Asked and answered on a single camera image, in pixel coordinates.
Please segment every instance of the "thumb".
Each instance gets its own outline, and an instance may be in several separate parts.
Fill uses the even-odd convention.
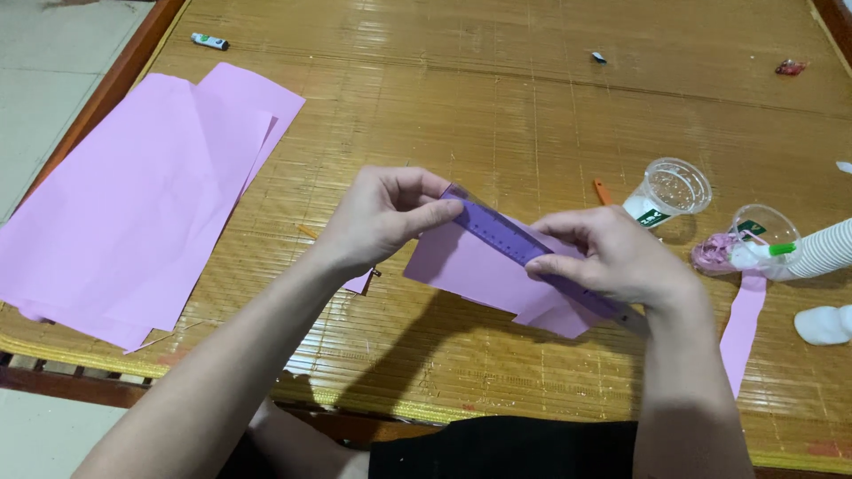
[[[591,287],[588,283],[594,277],[594,268],[589,260],[563,255],[543,255],[534,258],[525,267],[529,273],[559,274],[586,287]]]
[[[406,236],[414,238],[428,229],[450,222],[463,209],[464,205],[458,199],[439,199],[402,213],[406,220]]]

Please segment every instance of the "purple ruler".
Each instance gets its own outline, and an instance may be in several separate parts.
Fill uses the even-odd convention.
[[[508,218],[485,206],[473,194],[453,183],[441,195],[443,199],[461,199],[464,211],[453,220],[497,251],[525,266],[535,257],[553,253],[537,239],[515,225]],[[630,306],[603,297],[574,281],[557,274],[541,274],[541,279],[557,291],[582,304],[592,313],[616,320],[628,329],[645,335],[645,318]]]

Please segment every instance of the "stack of paper cups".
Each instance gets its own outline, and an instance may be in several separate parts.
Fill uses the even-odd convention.
[[[790,268],[768,274],[771,280],[813,278],[852,266],[852,218],[802,239],[802,258]]]

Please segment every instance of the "left hand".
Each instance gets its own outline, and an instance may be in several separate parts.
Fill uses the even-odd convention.
[[[365,166],[314,249],[348,277],[359,276],[408,240],[461,214],[461,201],[439,199],[448,186],[423,168]]]

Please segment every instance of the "forearm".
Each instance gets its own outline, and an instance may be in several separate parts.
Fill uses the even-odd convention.
[[[345,281],[306,253],[148,391],[75,477],[213,477]]]
[[[753,477],[709,298],[692,291],[647,313],[634,477]]]

